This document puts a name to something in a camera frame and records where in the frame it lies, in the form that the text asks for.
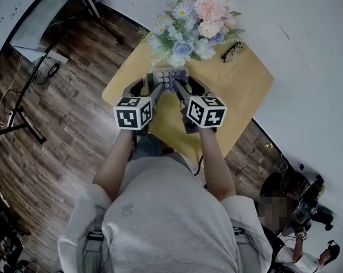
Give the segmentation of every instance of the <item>wooden floor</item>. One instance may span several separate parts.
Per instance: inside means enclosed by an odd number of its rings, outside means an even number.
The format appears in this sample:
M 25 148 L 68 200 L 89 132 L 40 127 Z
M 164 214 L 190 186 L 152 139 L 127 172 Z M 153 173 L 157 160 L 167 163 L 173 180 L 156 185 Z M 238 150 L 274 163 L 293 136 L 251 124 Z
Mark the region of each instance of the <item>wooden floor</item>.
M 38 262 L 40 271 L 54 272 L 59 265 L 57 239 L 67 224 L 75 199 L 90 183 L 117 136 L 111 106 L 101 93 L 115 72 L 138 45 L 138 28 L 97 5 L 103 21 L 122 33 L 125 44 L 88 17 L 80 19 L 61 39 L 60 52 L 70 57 L 44 85 L 32 83 L 22 106 L 47 141 L 41 145 L 27 130 L 0 136 L 0 191 L 22 218 L 31 236 L 22 238 L 24 249 Z M 54 21 L 73 16 L 78 1 L 71 2 Z M 48 29 L 48 44 L 61 24 Z M 0 99 L 16 75 L 20 55 L 16 51 L 0 59 Z M 54 61 L 41 66 L 42 81 Z M 25 58 L 12 89 L 21 90 L 33 65 Z M 18 94 L 6 96 L 6 111 Z M 7 122 L 0 107 L 0 120 Z M 280 157 L 266 148 L 266 137 L 250 123 L 226 157 L 237 191 L 257 197 L 265 178 L 277 171 Z

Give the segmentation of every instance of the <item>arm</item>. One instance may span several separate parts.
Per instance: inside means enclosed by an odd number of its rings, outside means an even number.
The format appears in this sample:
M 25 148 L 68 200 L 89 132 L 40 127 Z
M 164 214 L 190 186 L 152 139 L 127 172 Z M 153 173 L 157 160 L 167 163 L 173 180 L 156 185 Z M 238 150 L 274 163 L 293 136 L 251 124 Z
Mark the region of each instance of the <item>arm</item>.
M 303 237 L 301 234 L 296 234 L 296 243 L 294 247 L 294 254 L 292 256 L 293 263 L 297 263 L 301 256 L 303 256 Z
M 108 158 L 93 179 L 93 183 L 102 187 L 112 201 L 118 196 L 132 143 L 132 131 L 121 130 Z
M 219 148 L 212 129 L 200 129 L 201 148 L 204 156 L 204 173 L 208 191 L 219 201 L 237 195 L 234 180 Z

